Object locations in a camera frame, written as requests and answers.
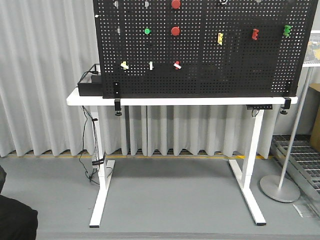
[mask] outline yellow clip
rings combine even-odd
[[[222,46],[223,40],[224,40],[224,34],[219,32],[218,33],[218,44]]]
[[[126,62],[126,61],[123,61],[123,62],[120,64],[120,66],[123,67],[124,70],[129,69],[129,66],[127,65],[127,62]]]

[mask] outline table leg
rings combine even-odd
[[[262,215],[262,212],[255,200],[254,195],[251,192],[250,181],[251,181],[251,176],[253,173],[256,154],[257,154],[258,141],[259,141],[263,115],[264,115],[264,110],[260,110],[257,116],[255,117],[252,136],[247,146],[247,150],[245,153],[246,157],[243,160],[242,171],[235,159],[229,160],[234,176],[239,184],[239,187],[242,191],[245,201],[250,209],[250,212],[255,221],[255,224],[258,226],[266,225],[266,220]]]
[[[101,132],[100,132],[100,124],[99,124],[99,115],[98,115],[98,107],[91,106],[91,115],[94,119],[98,119],[94,122],[95,129],[96,129],[96,137],[97,137],[97,147],[99,151],[99,156],[96,156],[96,160],[100,160],[104,158],[105,151],[102,148],[102,139],[101,139]],[[99,228],[100,222],[102,218],[102,214],[104,212],[105,203],[107,199],[107,194],[110,186],[110,181],[114,169],[115,161],[108,160],[103,162],[100,166],[98,166],[98,177],[99,177],[99,192],[96,197],[91,221],[89,224],[90,228]]]

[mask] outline white clip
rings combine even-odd
[[[152,61],[149,62],[149,69],[150,70],[154,69],[154,63]]]
[[[177,63],[174,63],[173,66],[176,67],[177,69],[181,69],[181,66]]]
[[[221,5],[226,5],[228,0],[219,0],[219,2],[220,2]]]

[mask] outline gray curtain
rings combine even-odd
[[[66,98],[82,73],[99,62],[92,1],[0,0],[0,32],[0,156],[49,149],[55,156],[66,149],[78,154],[85,118]],[[276,134],[291,131],[296,106],[285,117],[278,117],[279,108],[265,111],[258,147],[264,157],[274,128]],[[311,128],[315,112],[305,113],[311,117],[302,131]],[[99,116],[106,153],[121,148],[124,155],[129,149],[132,155],[138,149],[146,156],[156,149],[166,155],[171,148],[175,155],[182,149],[194,155],[244,153],[253,124],[251,112],[235,105],[129,106],[121,117],[105,106]],[[89,124],[85,148],[93,152]]]

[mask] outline pegboard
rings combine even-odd
[[[296,95],[318,0],[180,3],[93,0],[104,98],[115,98],[114,81],[121,98]]]

